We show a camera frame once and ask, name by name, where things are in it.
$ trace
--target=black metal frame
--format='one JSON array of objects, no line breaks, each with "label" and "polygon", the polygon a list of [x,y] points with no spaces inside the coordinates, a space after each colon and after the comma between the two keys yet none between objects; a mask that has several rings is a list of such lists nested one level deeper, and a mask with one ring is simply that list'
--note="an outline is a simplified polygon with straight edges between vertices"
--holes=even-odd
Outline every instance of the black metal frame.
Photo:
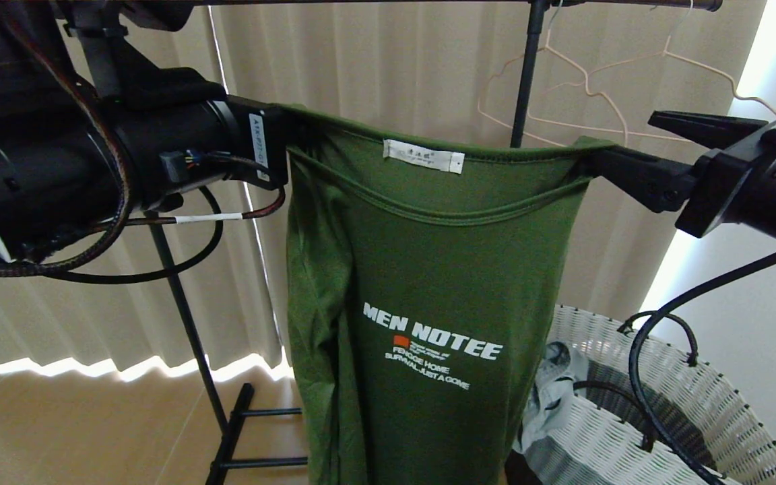
[{"label": "black metal frame", "polygon": [[[689,3],[689,0],[588,0],[591,2],[609,2],[609,3],[644,3],[644,4],[662,4],[669,6],[686,6],[685,3]],[[225,0],[225,2],[212,2],[212,0],[206,3],[322,3],[324,0]],[[526,110],[529,108],[529,95],[532,86],[532,77],[535,73],[535,61],[537,55],[537,46],[541,38],[544,13],[547,11],[551,3],[558,4],[558,0],[529,0],[531,4],[529,12],[529,28],[527,29],[526,37],[526,50],[523,56],[523,71],[520,77],[520,86],[517,93],[517,110],[515,110],[514,124],[511,129],[511,147],[519,148],[521,141],[523,141],[523,128],[526,121]],[[576,0],[564,0],[564,6],[576,5],[582,2]],[[715,3],[715,0],[700,0],[697,2],[702,3],[705,6],[706,3]],[[160,260],[165,268],[174,266],[172,260],[172,253],[170,252],[169,243],[164,235],[162,226],[150,226],[152,231],[152,237],[154,239],[154,245],[158,250]],[[197,359],[197,365],[199,368],[199,374],[203,379],[205,390],[209,394],[209,401],[212,403],[212,410],[214,411],[216,420],[218,420],[218,426],[221,429],[221,443],[218,446],[218,453],[215,454],[215,459],[212,461],[212,467],[210,468],[209,476],[206,480],[206,485],[223,485],[226,481],[228,470],[233,469],[250,469],[250,467],[281,467],[281,466],[299,466],[306,465],[308,463],[307,457],[289,457],[289,458],[251,458],[251,459],[234,459],[233,454],[235,452],[235,445],[238,444],[241,436],[241,429],[243,429],[245,420],[247,418],[265,417],[265,416],[290,416],[302,414],[301,408],[281,408],[281,409],[256,409],[251,410],[250,404],[253,400],[253,394],[255,389],[250,383],[245,383],[238,394],[238,399],[235,400],[235,406],[229,414],[227,420],[224,412],[224,404],[222,404],[218,389],[216,389],[214,380],[212,379],[212,371],[207,364],[205,351],[203,350],[203,344],[199,339],[197,332],[197,326],[191,313],[190,304],[187,302],[187,296],[185,295],[184,286],[181,284],[178,274],[173,274],[167,278],[170,289],[172,290],[172,297],[175,299],[176,307],[178,307],[179,315],[181,316],[182,323],[185,326],[185,332],[187,333],[188,341],[191,344],[191,350],[194,357]]]}]

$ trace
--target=white wall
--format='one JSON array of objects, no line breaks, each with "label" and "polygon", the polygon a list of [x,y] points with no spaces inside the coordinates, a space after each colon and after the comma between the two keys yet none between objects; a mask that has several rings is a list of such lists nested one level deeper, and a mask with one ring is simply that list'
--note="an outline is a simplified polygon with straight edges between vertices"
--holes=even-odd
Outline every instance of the white wall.
[{"label": "white wall", "polygon": [[[769,0],[741,94],[756,94],[776,108],[776,0]],[[770,119],[763,108],[737,102],[734,116]],[[748,227],[723,226],[702,240],[680,233],[666,257],[644,309],[727,270],[776,251],[776,240]],[[776,267],[699,298],[676,313],[696,331],[703,360],[712,362],[742,391],[776,438]],[[666,326],[659,337],[686,341]]]}]

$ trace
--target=orange square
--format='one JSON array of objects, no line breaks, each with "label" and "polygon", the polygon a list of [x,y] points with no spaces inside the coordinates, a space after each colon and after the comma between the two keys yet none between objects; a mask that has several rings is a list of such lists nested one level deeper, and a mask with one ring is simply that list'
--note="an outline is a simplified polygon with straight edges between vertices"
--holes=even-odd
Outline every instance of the orange square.
[{"label": "orange square", "polygon": [[394,345],[409,349],[409,338],[404,337],[403,335],[394,335]]}]

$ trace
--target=curtain fold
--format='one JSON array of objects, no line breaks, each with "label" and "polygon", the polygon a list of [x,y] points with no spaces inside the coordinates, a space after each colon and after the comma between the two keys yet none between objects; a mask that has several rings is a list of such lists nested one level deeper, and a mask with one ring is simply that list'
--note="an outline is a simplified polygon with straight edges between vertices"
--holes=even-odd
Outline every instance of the curtain fold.
[{"label": "curtain fold", "polygon": [[[692,12],[672,50],[737,79],[764,6],[730,0],[715,13]],[[591,69],[662,49],[685,13],[601,3],[564,8],[552,25],[552,46]],[[161,67],[190,65],[224,82],[232,94],[298,102],[382,129],[506,147],[509,129],[478,114],[477,102],[490,75],[523,52],[528,15],[529,6],[520,2],[226,5],[195,9],[178,33],[131,27],[129,39]],[[87,74],[75,41],[67,43],[77,70]],[[509,65],[481,101],[506,123],[513,119],[520,65]],[[586,98],[582,89],[545,94],[579,80],[564,61],[541,53],[530,111],[619,128],[601,98]],[[663,58],[595,74],[591,88],[609,92],[635,131],[655,131],[645,125],[653,110],[725,114],[732,100],[725,80]],[[562,143],[581,134],[620,141],[618,135],[532,121],[527,130]],[[524,145],[543,146],[530,138]],[[703,151],[637,138],[628,146],[680,162],[692,162]],[[212,190],[225,211],[267,205],[274,197],[232,182],[213,184]],[[186,200],[188,212],[207,211],[198,194]],[[613,317],[633,313],[672,239],[674,219],[646,211],[606,181],[594,182],[573,231],[560,301]],[[210,230],[198,224],[168,229],[176,260],[198,251]],[[159,264],[148,231],[130,229],[89,270],[130,273]],[[286,209],[226,224],[216,254],[183,280],[214,368],[252,352],[271,365],[280,361],[287,335]],[[170,366],[191,358],[166,282],[102,288],[40,278],[0,280],[0,362],[72,356],[83,363],[112,358],[126,368],[153,355]]]}]

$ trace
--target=laundry basket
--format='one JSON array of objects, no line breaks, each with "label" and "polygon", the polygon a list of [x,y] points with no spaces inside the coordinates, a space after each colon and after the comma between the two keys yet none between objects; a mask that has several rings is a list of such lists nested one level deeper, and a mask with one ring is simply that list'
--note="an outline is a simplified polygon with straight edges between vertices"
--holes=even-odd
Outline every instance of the laundry basket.
[{"label": "laundry basket", "polygon": [[[622,333],[620,326],[589,311],[559,306],[548,341],[563,342],[588,357],[589,381],[629,392],[633,332]],[[776,441],[723,374],[708,362],[691,366],[687,356],[654,337],[644,344],[641,376],[656,414],[693,457],[725,476],[724,482],[776,485]],[[549,433],[527,460],[541,483],[701,483],[666,446],[656,443],[651,453],[639,449],[638,430],[647,423],[628,400],[600,389],[588,389],[586,398],[574,399],[569,426]],[[582,469],[592,476],[564,481]]]}]

